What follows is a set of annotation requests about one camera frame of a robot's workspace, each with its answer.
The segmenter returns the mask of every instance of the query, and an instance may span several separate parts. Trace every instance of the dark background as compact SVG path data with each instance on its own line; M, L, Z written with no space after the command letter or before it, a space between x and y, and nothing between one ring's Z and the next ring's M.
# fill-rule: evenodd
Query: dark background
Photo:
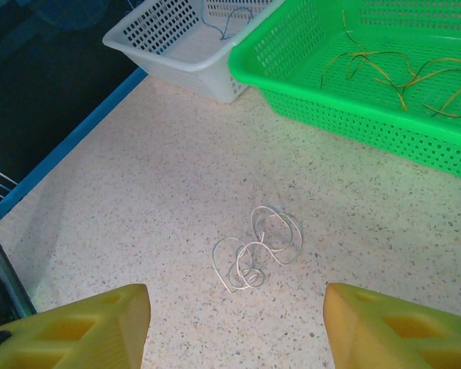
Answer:
M0 8L3 174L22 180L136 69L101 42L128 9L125 0L10 0Z

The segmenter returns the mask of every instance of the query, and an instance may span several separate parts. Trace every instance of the plastic basket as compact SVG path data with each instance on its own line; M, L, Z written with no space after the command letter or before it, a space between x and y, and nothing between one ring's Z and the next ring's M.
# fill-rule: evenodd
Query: plastic basket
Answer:
M441 107L461 87L461 72L408 88L408 111L393 87L374 79L382 75L367 63L347 79L351 58L334 62L320 87L330 60L360 51L345 32L343 12L352 39L368 51L407 54L414 71L432 59L461 59L461 2L287 0L234 48L230 71L258 87L280 115L461 177L461 118L433 116L423 106ZM409 81L399 55L378 55L375 62L396 83ZM461 95L456 100L447 111L461 114Z
M146 0L102 41L125 53L150 75L229 103L246 88L229 72L232 47L282 2ZM208 25L223 31L228 19L227 35L235 36L221 40L221 33Z

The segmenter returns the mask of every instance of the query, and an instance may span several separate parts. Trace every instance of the speckled countertop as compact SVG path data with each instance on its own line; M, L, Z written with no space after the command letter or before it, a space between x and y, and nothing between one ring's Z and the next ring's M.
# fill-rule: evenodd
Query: speckled countertop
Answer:
M259 204L303 225L295 264L228 294L215 241ZM143 367L332 368L328 281L461 314L461 179L276 116L254 89L222 105L146 78L0 222L40 311L147 284Z

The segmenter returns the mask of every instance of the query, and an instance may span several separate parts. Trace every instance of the white cable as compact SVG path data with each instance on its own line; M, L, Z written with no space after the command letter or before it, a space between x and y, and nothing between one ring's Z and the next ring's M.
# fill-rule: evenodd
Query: white cable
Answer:
M259 219L258 211L269 211L271 214L266 216L265 218ZM284 242L285 246L282 248L272 248L271 246L265 243L265 231L264 225L267 220L277 218L279 219L285 226L288 228L289 237L287 241ZM221 280L222 284L225 288L230 292L234 293L235 291L245 290L247 288L258 288L261 287L265 281L265 273L256 267L255 260L253 259L253 252L250 248L253 246L261 246L265 248L271 257L279 264L279 265L287 265L297 260L299 257L300 251L302 250L303 244L303 236L302 232L297 225L297 223L286 213L276 211L275 209L269 206L258 206L253 210L251 213L251 226L253 228L254 235L257 238L257 241L250 242L249 244L245 244L236 237L224 237L220 239L214 246L212 250L212 264L214 266L215 273ZM227 281L224 280L221 273L218 271L217 265L215 263L215 250L223 241L235 241L239 244L239 247L236 250L236 258L235 261L229 268L229 271L226 273L225 277ZM277 255L286 251L288 248L296 248L294 256L288 261L281 261ZM248 266L242 267L241 264L246 264L242 259L248 258ZM231 273L235 269L237 276L239 277L239 284L235 284L231 280Z

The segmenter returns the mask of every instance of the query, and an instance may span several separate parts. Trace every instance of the cable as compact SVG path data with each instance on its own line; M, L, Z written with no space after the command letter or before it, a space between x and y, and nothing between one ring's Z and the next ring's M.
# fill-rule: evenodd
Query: cable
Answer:
M126 0L128 2L128 4L130 5L130 8L131 10L134 10L136 7L138 7L142 2L144 2L144 0L139 0L135 6L133 6L133 4L131 3L130 0ZM131 10L127 10L125 13L124 13L124 16L126 17L128 14L131 13Z
M268 211L270 214L265 218L259 218L258 211ZM288 228L287 241L284 242L285 246L281 248L272 248L270 245L265 243L265 235L267 232L264 230L264 225L268 220L273 218L277 218L282 224L286 226L286 228ZM266 279L266 275L263 270L256 266L256 262L253 257L254 247L261 246L262 248L265 248L265 250L268 251L270 256L279 265L288 265L296 261L299 257L300 251L302 250L302 232L295 220L286 213L279 212L268 206L258 206L251 213L251 226L257 241L245 244L239 238L224 237L215 244L212 250L212 265L214 267L215 273L217 273L217 276L221 280L222 284L230 293L234 293L235 291L239 290L245 290L247 288L259 288L263 285ZM235 241L239 244L239 247L236 250L235 260L230 266L228 272L225 274L227 281L224 280L215 263L215 251L223 241ZM290 260L282 261L277 257L279 253L283 253L289 248L295 248L293 257ZM238 276L238 280L240 282L239 284L236 284L231 280L231 273L233 271L235 271Z
M400 53L400 52L368 52L362 44L360 44L359 42L357 42L356 40L354 40L351 36L350 36L350 32L348 31L347 29L347 20L346 20L346 16L345 16L345 11L343 10L342 11L342 23L343 23L343 31L345 33L345 35L348 37L348 39L354 43L358 48L362 49L362 52L344 52L340 55L338 55L337 57L331 59L323 68L323 72L321 73L321 79L320 79L320 88L323 87L323 82L324 82L324 78L325 78L325 75L326 75L326 72L327 72L327 69L334 63L336 62L338 59L344 57L344 56L350 56L351 59L349 61L349 63L347 64L347 80L350 80L353 78L353 76L360 70L360 68L364 65L364 62L367 61L369 63L369 65L376 69L385 79L386 81L383 81L377 77L374 78L375 81L383 84L383 85L388 85L390 87L392 87L395 92L397 93L399 99L400 99L400 102L401 102L401 108L403 110L408 110L408 107L406 105L406 102L405 102L405 97L404 97L404 94L405 94L405 91L413 86L413 85L416 85L422 81L425 81L427 79L430 79L432 78L433 76L435 75L440 75L442 73L445 73L445 72L448 72L448 71L461 71L461 68L445 68L445 69L441 69L441 70L438 70L438 71L433 71L431 73L429 73L428 75L424 75L424 76L420 76L421 73L422 73L422 70L427 66L427 65L431 65L433 63L440 63L440 62L455 62L455 63L459 63L461 64L461 59L458 59L458 58L438 58L438 59L433 59L433 60L430 60L430 61L427 61L426 63L424 63L422 65L422 67L420 67L420 69L418 70L417 73L415 73L410 65L410 59L408 58L408 55L404 54L404 53ZM370 60L370 56L374 56L374 55L380 55L380 54L393 54L393 55L400 55L400 56L403 56L406 60L406 66L408 68L408 72L412 75L412 79L410 81L408 81L407 83L404 83L402 85L396 85L392 79L390 78L390 76L379 66L377 65L376 63L374 63L373 61ZM355 69L353 71L351 71L351 68L352 68L352 64L353 62L357 59L361 57L362 60L360 61L360 63L358 64L357 67L355 67ZM433 114L432 114L432 117L435 117L436 115L445 115L446 117L450 117L450 118L461 118L461 115L458 115L458 114L451 114L451 113L448 113L445 111L445 109L451 105L451 103L458 97L461 95L461 88L455 92L448 100L446 100L446 102L444 103L444 105L440 108L440 109L436 109L436 108L433 108L432 106L428 105L428 104L423 104L422 103L422 106L424 106L425 108L428 108L429 110L433 111Z
M211 25L210 23L207 23L205 21L205 18L204 18L204 8L205 8L205 4L204 4L204 0L201 0L201 22L206 25L207 27L210 27L210 28L214 28L216 30L218 30L221 34L221 41L224 41L224 40L228 40L229 38L232 38L234 37L235 35L228 35L226 37L226 34L227 34L227 29L229 28L229 22L231 21L231 17L232 15L239 11L239 10L246 10L249 12L249 19L247 20L247 25L249 25L249 22L251 22L251 20L253 19L253 11L246 7L246 6L240 6L238 8L235 8L232 12L230 12L230 14L228 15L227 17L227 22L225 23L225 28L224 30L222 31L220 28L218 28L216 25Z

